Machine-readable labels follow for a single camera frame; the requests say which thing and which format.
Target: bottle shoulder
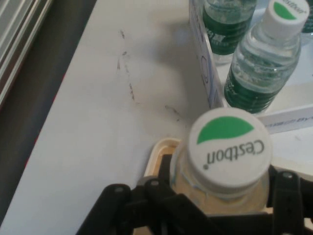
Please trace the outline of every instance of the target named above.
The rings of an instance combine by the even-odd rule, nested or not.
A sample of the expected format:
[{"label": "bottle shoulder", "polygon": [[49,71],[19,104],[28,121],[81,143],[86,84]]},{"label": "bottle shoulder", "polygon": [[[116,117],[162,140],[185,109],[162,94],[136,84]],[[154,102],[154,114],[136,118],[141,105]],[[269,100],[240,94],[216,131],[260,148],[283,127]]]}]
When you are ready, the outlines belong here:
[{"label": "bottle shoulder", "polygon": [[262,29],[262,22],[254,25],[238,46],[240,54],[256,56],[287,65],[296,63],[300,56],[300,37],[277,40],[268,36]]}]

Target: green leaf logo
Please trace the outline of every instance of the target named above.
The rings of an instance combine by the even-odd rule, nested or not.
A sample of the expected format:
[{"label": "green leaf logo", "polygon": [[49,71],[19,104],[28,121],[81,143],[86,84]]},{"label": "green leaf logo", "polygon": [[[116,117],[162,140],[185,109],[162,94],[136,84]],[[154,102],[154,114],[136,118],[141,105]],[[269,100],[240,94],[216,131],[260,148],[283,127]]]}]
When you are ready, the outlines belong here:
[{"label": "green leaf logo", "polygon": [[197,144],[210,140],[231,139],[242,136],[254,128],[238,117],[218,117],[208,122],[200,131]]},{"label": "green leaf logo", "polygon": [[297,18],[282,4],[275,2],[274,11],[285,20],[296,20]]}]

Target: cestbon logo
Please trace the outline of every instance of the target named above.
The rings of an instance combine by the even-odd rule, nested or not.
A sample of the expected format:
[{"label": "cestbon logo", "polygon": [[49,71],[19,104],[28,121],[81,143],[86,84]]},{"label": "cestbon logo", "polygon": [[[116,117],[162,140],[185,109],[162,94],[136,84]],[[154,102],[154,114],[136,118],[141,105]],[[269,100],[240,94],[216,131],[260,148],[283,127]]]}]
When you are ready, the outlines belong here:
[{"label": "cestbon logo", "polygon": [[252,132],[254,127],[247,121],[238,117],[219,117],[208,122],[198,135],[197,145],[210,145],[212,148],[218,146],[213,141],[228,141],[223,144],[226,148],[218,148],[207,153],[206,163],[203,165],[205,170],[209,165],[222,161],[236,161],[239,157],[246,154],[259,155],[264,149],[264,143],[260,139],[246,141],[242,138]]},{"label": "cestbon logo", "polygon": [[[283,0],[290,8],[295,10],[298,14],[306,13],[305,10],[301,9],[295,2],[291,0]],[[297,17],[291,13],[283,4],[279,2],[274,3],[274,11],[278,16],[285,20],[296,20]]]},{"label": "cestbon logo", "polygon": [[219,117],[207,123],[198,136],[197,144],[217,139],[231,139],[242,136],[254,127],[238,117]]}]

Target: clear water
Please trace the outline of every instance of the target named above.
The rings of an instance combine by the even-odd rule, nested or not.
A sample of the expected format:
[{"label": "clear water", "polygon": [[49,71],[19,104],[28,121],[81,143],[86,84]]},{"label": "clear water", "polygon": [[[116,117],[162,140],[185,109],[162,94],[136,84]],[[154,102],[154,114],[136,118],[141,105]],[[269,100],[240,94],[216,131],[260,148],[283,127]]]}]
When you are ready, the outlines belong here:
[{"label": "clear water", "polygon": [[276,40],[252,27],[238,44],[224,87],[232,107],[250,113],[266,109],[293,73],[300,56],[300,37]]},{"label": "clear water", "polygon": [[313,42],[313,0],[307,0],[310,5],[310,15],[302,30],[302,44]]},{"label": "clear water", "polygon": [[203,21],[217,62],[231,61],[229,55],[249,28],[256,3],[257,0],[204,1]]}]

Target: black robotic claw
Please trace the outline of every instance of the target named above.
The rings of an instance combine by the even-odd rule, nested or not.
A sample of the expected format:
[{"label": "black robotic claw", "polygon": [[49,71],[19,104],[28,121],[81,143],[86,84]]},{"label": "black robotic claw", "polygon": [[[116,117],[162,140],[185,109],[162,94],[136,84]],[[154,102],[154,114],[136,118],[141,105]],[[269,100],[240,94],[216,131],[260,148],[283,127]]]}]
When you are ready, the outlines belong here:
[{"label": "black robotic claw", "polygon": [[163,157],[158,178],[133,190],[107,186],[77,234],[131,235],[147,226],[154,235],[313,235],[304,226],[305,217],[313,218],[313,182],[271,167],[267,207],[273,214],[208,217],[169,187],[170,159]]}]

